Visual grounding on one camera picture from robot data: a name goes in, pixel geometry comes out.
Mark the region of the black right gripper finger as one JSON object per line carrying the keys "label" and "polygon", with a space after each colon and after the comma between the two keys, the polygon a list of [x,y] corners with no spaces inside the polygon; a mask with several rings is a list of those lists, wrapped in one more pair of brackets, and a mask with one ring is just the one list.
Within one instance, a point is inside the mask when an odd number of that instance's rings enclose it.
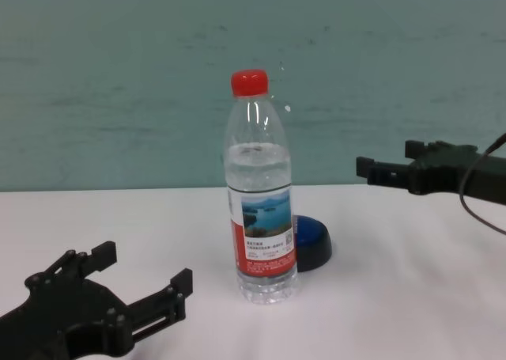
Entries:
{"label": "black right gripper finger", "polygon": [[368,185],[388,188],[411,188],[408,165],[378,162],[367,157],[356,158],[356,174]]}
{"label": "black right gripper finger", "polygon": [[405,156],[406,157],[420,157],[428,152],[437,151],[441,148],[449,147],[447,142],[422,142],[417,140],[406,140],[405,142]]}

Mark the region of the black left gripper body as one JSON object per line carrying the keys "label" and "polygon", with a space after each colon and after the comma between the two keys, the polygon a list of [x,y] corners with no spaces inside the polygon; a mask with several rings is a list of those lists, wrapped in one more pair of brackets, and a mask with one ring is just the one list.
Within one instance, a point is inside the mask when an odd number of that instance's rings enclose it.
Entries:
{"label": "black left gripper body", "polygon": [[122,357],[134,348],[127,306],[88,279],[35,274],[28,299],[1,317],[2,359]]}

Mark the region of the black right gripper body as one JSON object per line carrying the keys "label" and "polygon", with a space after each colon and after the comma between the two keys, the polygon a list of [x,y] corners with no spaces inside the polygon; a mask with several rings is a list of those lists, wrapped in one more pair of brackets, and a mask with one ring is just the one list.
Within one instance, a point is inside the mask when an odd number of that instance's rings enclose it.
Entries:
{"label": "black right gripper body", "polygon": [[[481,156],[471,145],[454,145],[409,157],[411,188],[415,195],[437,192],[457,194],[467,169]],[[491,203],[505,204],[505,159],[486,157],[471,171],[464,195]]]}

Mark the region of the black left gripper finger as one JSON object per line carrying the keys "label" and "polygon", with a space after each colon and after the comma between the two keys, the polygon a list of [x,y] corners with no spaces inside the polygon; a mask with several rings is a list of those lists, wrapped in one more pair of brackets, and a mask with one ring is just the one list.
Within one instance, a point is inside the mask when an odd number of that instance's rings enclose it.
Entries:
{"label": "black left gripper finger", "polygon": [[113,241],[105,241],[87,252],[67,250],[44,274],[48,276],[89,276],[107,269],[117,262],[116,246]]}
{"label": "black left gripper finger", "polygon": [[128,305],[133,337],[149,337],[184,320],[192,293],[193,271],[184,268],[162,290]]}

